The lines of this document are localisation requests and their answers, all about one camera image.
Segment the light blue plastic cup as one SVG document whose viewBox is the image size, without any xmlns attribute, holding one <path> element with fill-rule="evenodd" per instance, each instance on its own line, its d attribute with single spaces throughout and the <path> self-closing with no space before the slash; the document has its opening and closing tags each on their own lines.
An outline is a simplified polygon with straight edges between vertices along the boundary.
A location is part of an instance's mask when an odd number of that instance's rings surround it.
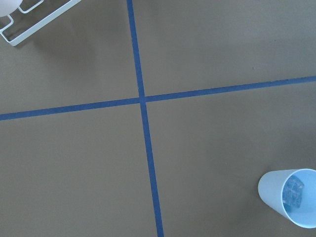
<svg viewBox="0 0 316 237">
<path fill-rule="evenodd" d="M 316 227 L 316 171 L 270 171 L 258 183 L 261 200 L 302 228 Z"/>
</svg>

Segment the white cup in rack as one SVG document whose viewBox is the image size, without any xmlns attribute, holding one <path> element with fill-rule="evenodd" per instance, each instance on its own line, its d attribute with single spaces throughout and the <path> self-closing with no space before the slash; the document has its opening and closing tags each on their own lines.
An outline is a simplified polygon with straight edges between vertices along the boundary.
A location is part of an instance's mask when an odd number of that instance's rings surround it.
<svg viewBox="0 0 316 237">
<path fill-rule="evenodd" d="M 13 13 L 22 3 L 22 0 L 0 0 L 0 17 Z"/>
</svg>

